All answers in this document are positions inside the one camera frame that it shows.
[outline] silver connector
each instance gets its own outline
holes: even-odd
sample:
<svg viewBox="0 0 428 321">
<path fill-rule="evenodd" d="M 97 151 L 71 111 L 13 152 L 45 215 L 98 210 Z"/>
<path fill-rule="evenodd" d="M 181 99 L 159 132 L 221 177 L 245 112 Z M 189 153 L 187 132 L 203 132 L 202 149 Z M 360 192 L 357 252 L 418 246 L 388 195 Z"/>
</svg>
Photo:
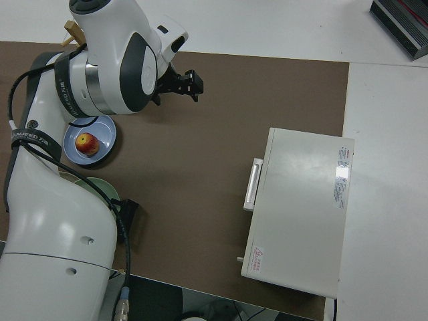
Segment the silver connector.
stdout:
<svg viewBox="0 0 428 321">
<path fill-rule="evenodd" d="M 129 301 L 120 299 L 116 305 L 114 321 L 128 321 Z"/>
</svg>

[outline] apple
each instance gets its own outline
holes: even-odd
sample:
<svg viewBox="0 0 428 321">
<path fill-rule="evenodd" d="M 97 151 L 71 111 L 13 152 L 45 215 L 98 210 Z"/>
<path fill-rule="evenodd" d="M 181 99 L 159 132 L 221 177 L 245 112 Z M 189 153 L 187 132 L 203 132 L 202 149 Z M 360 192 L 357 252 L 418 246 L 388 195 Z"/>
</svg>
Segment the apple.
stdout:
<svg viewBox="0 0 428 321">
<path fill-rule="evenodd" d="M 89 132 L 81 133 L 76 138 L 75 145 L 78 151 L 88 156 L 96 154 L 100 149 L 100 142 Z"/>
</svg>

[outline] cable connector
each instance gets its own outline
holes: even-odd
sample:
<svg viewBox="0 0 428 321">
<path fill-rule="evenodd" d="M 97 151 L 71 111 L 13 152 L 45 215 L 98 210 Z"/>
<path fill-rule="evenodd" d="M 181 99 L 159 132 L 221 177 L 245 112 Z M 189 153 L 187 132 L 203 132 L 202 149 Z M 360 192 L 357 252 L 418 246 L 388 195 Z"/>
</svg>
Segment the cable connector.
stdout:
<svg viewBox="0 0 428 321">
<path fill-rule="evenodd" d="M 120 293 L 120 299 L 116 305 L 114 321 L 128 321 L 129 314 L 129 288 L 124 286 Z"/>
</svg>

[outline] cable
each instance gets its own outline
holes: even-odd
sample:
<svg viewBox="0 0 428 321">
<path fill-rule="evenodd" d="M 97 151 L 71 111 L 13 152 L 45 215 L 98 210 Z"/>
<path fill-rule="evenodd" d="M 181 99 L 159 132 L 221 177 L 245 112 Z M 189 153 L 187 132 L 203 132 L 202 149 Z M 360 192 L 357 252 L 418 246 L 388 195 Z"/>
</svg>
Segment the cable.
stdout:
<svg viewBox="0 0 428 321">
<path fill-rule="evenodd" d="M 334 300 L 333 321 L 336 321 L 336 317 L 337 317 L 337 299 Z"/>
<path fill-rule="evenodd" d="M 261 314 L 264 310 L 266 310 L 265 308 L 264 309 L 261 309 L 259 312 L 257 312 L 257 313 L 255 313 L 255 314 L 253 314 L 252 316 L 250 316 L 248 319 L 247 319 L 247 321 L 250 321 L 252 318 L 254 318 L 255 316 L 257 316 L 258 314 Z"/>
<path fill-rule="evenodd" d="M 118 276 L 122 275 L 120 272 L 118 271 L 114 271 L 113 273 L 110 274 L 110 276 L 108 277 L 109 280 L 112 280 L 114 278 L 117 278 Z"/>
<path fill-rule="evenodd" d="M 235 310 L 236 310 L 236 312 L 238 312 L 239 319 L 240 319 L 241 321 L 243 321 L 243 320 L 242 320 L 242 317 L 241 317 L 241 312 L 239 312 L 238 307 L 236 306 L 235 301 L 233 301 L 233 306 L 235 306 Z"/>
<path fill-rule="evenodd" d="M 126 248 L 126 271 L 125 271 L 124 285 L 129 286 L 130 267 L 131 267 L 130 243 L 129 243 L 128 233 L 126 232 L 126 228 L 125 228 L 125 225 L 123 223 L 123 220 L 122 220 L 116 206 L 114 206 L 113 202 L 108 198 L 108 196 L 98 186 L 96 186 L 92 181 L 87 179 L 85 176 L 76 172 L 74 169 L 72 169 L 63 163 L 56 161 L 52 157 L 38 151 L 37 149 L 28 145 L 28 143 L 26 143 L 24 141 L 20 141 L 19 143 L 23 148 L 25 148 L 31 154 L 35 154 L 38 157 L 58 166 L 59 168 L 65 170 L 67 172 L 69 172 L 70 174 L 77 176 L 77 178 L 81 179 L 83 182 L 85 182 L 86 184 L 91 186 L 91 188 L 93 188 L 95 190 L 95 192 L 97 192 L 103 198 L 103 200 L 105 200 L 107 202 L 109 209 L 112 210 L 114 212 L 114 214 L 116 215 L 116 222 L 119 225 L 119 228 L 123 234 L 123 238 L 124 238 L 124 242 L 125 242 L 125 248 Z"/>
<path fill-rule="evenodd" d="M 78 54 L 80 54 L 84 49 L 86 48 L 86 43 L 84 43 L 83 45 L 81 45 L 78 49 L 76 49 L 75 51 L 73 51 L 70 54 L 70 59 L 73 59 L 74 57 L 76 57 Z M 13 121 L 13 113 L 12 113 L 12 106 L 13 106 L 13 96 L 15 95 L 15 91 L 18 87 L 18 85 L 24 80 L 26 79 L 26 77 L 28 76 L 34 76 L 34 75 L 38 75 L 38 74 L 42 74 L 48 70 L 52 70 L 55 67 L 55 64 L 49 64 L 40 68 L 36 68 L 36 69 L 32 69 L 29 70 L 27 72 L 24 72 L 22 75 L 20 75 L 20 77 L 18 77 L 16 79 L 16 81 L 13 83 L 11 90 L 9 92 L 9 96 L 7 98 L 7 118 L 9 120 L 9 123 L 12 126 L 14 126 L 15 128 L 12 129 L 16 129 L 16 125 Z"/>
<path fill-rule="evenodd" d="M 98 119 L 98 116 L 94 117 L 94 119 L 93 119 L 93 120 L 91 120 L 89 123 L 87 123 L 87 124 L 83 124 L 83 125 L 73 124 L 72 122 L 69 122 L 68 124 L 69 124 L 71 127 L 85 128 L 85 127 L 89 127 L 89 126 L 91 126 L 93 123 L 95 123 L 95 122 L 97 121 L 97 119 Z"/>
</svg>

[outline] plate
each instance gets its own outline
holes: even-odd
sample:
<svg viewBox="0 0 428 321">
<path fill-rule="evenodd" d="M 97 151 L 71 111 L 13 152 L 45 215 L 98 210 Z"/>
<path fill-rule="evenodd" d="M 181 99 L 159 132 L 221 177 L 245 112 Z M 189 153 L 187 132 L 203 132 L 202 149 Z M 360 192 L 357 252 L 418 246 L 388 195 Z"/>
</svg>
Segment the plate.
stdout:
<svg viewBox="0 0 428 321">
<path fill-rule="evenodd" d="M 87 124 L 91 119 L 92 118 L 78 118 L 73 121 L 73 124 Z M 89 132 L 94 135 L 100 142 L 100 150 L 92 156 L 85 155 L 76 148 L 76 138 L 84 132 Z M 68 126 L 66 134 L 64 135 L 64 152 L 73 163 L 82 166 L 94 165 L 100 163 L 109 155 L 114 146 L 114 142 L 116 142 L 116 126 L 114 125 L 113 119 L 109 116 L 99 116 L 95 123 L 87 127 L 78 128 Z"/>
<path fill-rule="evenodd" d="M 101 191 L 105 192 L 109 199 L 117 199 L 118 201 L 120 200 L 118 192 L 109 182 L 105 181 L 104 179 L 99 179 L 97 177 L 88 177 L 88 179 L 93 182 Z M 91 186 L 83 182 L 81 179 L 74 182 L 74 184 L 83 187 L 88 192 L 91 192 L 108 206 L 107 202 L 101 197 L 101 195 L 95 192 L 95 190 L 91 188 Z"/>
</svg>

